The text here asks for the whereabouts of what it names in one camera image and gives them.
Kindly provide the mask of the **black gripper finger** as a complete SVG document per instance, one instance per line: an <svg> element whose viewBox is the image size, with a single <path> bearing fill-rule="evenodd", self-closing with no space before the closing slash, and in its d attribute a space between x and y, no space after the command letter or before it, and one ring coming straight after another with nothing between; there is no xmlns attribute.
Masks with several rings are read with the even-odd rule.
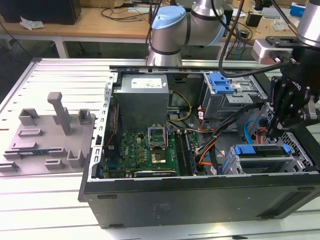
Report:
<svg viewBox="0 0 320 240"><path fill-rule="evenodd" d="M269 99L269 105L273 108L272 119L268 127L269 137L278 137L280 130L278 125L283 121L284 118L284 103L287 92L287 79L285 76L276 77L271 79L271 97Z"/></svg>
<svg viewBox="0 0 320 240"><path fill-rule="evenodd" d="M286 131L305 121L309 114L306 106L310 100L306 93L286 92L278 105L277 129Z"/></svg>

